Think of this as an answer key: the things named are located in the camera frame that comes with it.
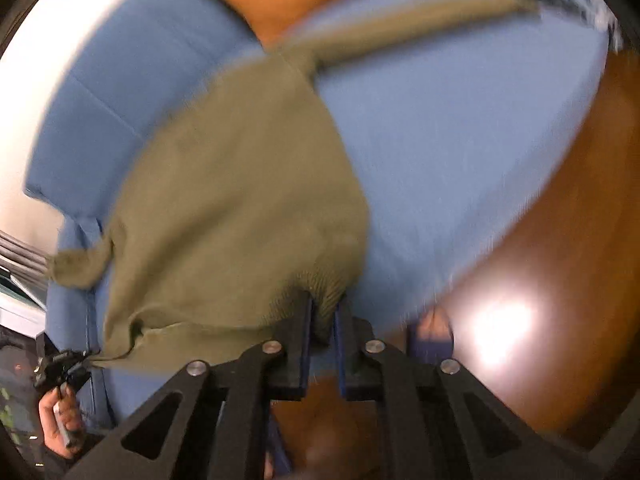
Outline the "person's left hand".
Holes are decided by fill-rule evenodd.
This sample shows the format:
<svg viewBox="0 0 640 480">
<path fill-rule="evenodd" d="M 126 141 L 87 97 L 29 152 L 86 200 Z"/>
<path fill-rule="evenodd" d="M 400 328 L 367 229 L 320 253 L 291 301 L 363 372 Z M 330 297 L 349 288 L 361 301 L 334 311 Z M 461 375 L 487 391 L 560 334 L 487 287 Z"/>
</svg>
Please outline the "person's left hand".
<svg viewBox="0 0 640 480">
<path fill-rule="evenodd" d="M 70 386 L 50 390 L 40 399 L 38 411 L 43 445 L 58 456 L 71 460 L 79 453 L 85 439 L 85 424 L 75 391 Z M 67 445 L 62 428 L 76 434 L 79 444 Z"/>
</svg>

